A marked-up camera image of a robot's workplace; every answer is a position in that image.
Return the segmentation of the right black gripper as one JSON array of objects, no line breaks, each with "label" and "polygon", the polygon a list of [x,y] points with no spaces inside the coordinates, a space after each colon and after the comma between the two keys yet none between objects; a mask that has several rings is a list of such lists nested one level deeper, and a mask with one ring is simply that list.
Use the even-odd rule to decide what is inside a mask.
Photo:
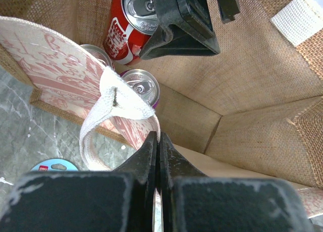
[{"label": "right black gripper", "polygon": [[[240,13],[239,0],[216,0],[223,24]],[[140,52],[142,60],[168,55],[220,53],[207,0],[153,0],[158,27]]]}]

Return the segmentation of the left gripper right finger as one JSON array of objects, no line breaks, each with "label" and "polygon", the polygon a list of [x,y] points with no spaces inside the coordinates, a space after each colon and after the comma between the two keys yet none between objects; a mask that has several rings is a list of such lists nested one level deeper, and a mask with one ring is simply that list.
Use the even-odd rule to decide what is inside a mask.
[{"label": "left gripper right finger", "polygon": [[314,230],[287,181],[208,177],[165,133],[157,151],[164,231]]}]

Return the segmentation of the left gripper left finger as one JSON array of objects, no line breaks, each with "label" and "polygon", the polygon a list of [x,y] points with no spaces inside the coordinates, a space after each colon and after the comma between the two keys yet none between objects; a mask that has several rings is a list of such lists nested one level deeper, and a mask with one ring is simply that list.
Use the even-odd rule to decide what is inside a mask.
[{"label": "left gripper left finger", "polygon": [[34,171],[1,212],[1,231],[152,231],[157,137],[113,171]]}]

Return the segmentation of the red cola can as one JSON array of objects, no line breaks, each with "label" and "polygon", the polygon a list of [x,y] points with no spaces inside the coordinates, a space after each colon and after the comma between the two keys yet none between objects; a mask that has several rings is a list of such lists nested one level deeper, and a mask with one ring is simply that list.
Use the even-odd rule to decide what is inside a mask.
[{"label": "red cola can", "polygon": [[115,70],[113,61],[110,59],[110,57],[103,49],[91,44],[82,44],[80,46],[84,48],[86,51],[88,51],[91,55],[96,57],[104,66],[109,66],[113,70]]},{"label": "red cola can", "polygon": [[153,0],[112,0],[103,48],[113,61],[134,65],[157,28]]}]

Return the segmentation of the purple fanta can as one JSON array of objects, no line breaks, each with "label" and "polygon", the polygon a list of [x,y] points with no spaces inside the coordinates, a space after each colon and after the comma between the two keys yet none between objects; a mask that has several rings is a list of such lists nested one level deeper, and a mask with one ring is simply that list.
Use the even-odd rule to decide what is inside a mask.
[{"label": "purple fanta can", "polygon": [[148,71],[132,69],[120,73],[125,82],[154,109],[160,97],[160,87],[156,78]]}]

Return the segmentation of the burlap canvas tote bag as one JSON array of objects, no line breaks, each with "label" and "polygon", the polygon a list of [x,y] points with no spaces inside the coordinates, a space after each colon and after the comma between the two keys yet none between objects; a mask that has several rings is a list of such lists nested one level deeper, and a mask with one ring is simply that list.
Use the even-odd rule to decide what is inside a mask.
[{"label": "burlap canvas tote bag", "polygon": [[112,0],[1,0],[1,196],[48,158],[110,170],[150,131],[163,131],[212,177],[282,178],[309,217],[322,215],[322,8],[316,0],[239,0],[223,24],[207,0],[220,53],[168,55],[141,69],[160,97],[146,118],[103,118],[89,130],[99,149],[79,151],[79,132],[100,97]]}]

